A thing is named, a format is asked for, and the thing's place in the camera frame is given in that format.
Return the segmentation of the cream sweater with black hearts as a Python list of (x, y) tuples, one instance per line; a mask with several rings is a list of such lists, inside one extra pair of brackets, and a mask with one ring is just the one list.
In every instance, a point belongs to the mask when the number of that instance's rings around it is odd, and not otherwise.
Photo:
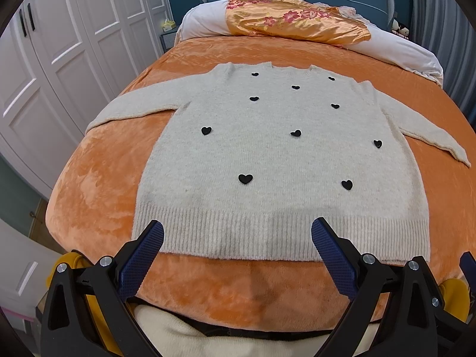
[(325, 69), (220, 64), (125, 93), (92, 121), (172, 110), (136, 195), (132, 234), (157, 220), (163, 251), (313, 261), (323, 217), (362, 252), (429, 256), (429, 210), (408, 137), (465, 149), (402, 102)]

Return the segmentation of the orange plush bed blanket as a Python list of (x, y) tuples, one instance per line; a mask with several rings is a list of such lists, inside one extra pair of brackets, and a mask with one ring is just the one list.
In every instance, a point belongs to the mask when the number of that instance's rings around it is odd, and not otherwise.
[(348, 301), (311, 241), (325, 217), (382, 262), (439, 281), (475, 249), (475, 131), (430, 80), (341, 47), (188, 40), (92, 122), (47, 226), (92, 261), (152, 220), (165, 242), (139, 296), (226, 327), (332, 328)]

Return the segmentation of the grey blue curtain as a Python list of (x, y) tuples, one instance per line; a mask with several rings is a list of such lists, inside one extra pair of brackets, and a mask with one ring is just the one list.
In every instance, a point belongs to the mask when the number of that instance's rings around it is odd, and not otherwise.
[(456, 0), (413, 0), (411, 37), (444, 69), (443, 89), (475, 126), (475, 29)]

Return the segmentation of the white panelled wardrobe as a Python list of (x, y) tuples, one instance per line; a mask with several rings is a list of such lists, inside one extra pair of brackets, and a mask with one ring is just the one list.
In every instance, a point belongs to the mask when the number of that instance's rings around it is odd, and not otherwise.
[(23, 0), (1, 35), (1, 153), (49, 197), (98, 113), (164, 52), (169, 0)]

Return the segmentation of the blue bedside table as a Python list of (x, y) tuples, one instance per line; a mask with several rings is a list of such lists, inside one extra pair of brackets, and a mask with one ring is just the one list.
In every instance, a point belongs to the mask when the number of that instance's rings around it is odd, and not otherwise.
[(161, 35), (159, 35), (159, 40), (160, 40), (163, 52), (168, 52), (170, 51), (170, 49), (174, 47), (177, 31), (178, 31), (178, 28), (175, 27), (168, 31), (164, 31), (163, 33), (161, 33)]

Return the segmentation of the orange floral satin pillow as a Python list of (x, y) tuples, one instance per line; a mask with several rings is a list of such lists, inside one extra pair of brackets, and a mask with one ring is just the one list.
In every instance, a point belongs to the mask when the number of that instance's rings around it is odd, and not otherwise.
[(304, 0), (228, 0), (225, 18), (232, 35), (275, 36), (339, 46), (371, 38), (364, 22), (340, 8)]

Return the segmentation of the yellow tissue pack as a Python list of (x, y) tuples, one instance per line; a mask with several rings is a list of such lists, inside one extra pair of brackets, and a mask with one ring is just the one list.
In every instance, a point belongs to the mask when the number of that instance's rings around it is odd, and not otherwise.
[(173, 20), (166, 19), (161, 24), (161, 29), (163, 32), (170, 32), (173, 31), (177, 27), (176, 23)]

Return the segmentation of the white rolled duvet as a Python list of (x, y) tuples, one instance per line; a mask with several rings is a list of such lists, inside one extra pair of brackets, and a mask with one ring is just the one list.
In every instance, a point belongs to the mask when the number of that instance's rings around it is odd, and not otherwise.
[[(175, 43), (195, 38), (232, 35), (225, 18), (227, 2), (228, 0), (206, 2), (189, 10), (178, 27)], [(338, 8), (346, 15), (364, 22), (370, 31), (371, 38), (355, 45), (333, 46), (399, 66), (435, 82), (439, 86), (443, 85), (444, 71), (439, 60), (432, 52), (405, 38), (378, 28), (363, 16), (357, 14), (356, 10), (351, 7)]]

